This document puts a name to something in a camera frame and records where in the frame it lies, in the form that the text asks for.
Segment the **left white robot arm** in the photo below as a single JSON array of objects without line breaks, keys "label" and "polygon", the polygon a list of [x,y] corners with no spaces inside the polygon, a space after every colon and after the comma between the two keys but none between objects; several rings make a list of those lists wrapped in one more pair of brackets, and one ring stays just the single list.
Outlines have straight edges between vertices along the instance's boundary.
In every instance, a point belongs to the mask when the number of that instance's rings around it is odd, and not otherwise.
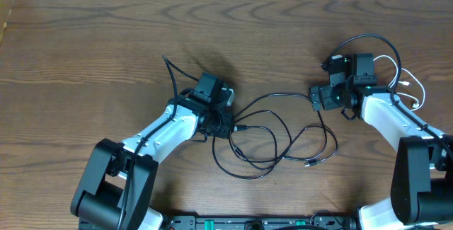
[{"label": "left white robot arm", "polygon": [[233,130],[232,96],[179,96],[138,134],[95,145],[70,212],[99,229],[159,229],[164,216],[149,206],[159,165],[196,133],[226,139]]}]

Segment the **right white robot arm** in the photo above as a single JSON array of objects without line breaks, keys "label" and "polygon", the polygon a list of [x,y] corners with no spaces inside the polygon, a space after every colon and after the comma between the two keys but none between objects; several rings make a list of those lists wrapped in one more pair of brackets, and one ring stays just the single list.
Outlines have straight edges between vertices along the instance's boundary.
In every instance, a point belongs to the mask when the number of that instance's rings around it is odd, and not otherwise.
[{"label": "right white robot arm", "polygon": [[390,196],[358,211],[361,229],[409,229],[452,222],[452,136],[429,126],[383,86],[309,89],[314,110],[351,109],[396,151]]}]

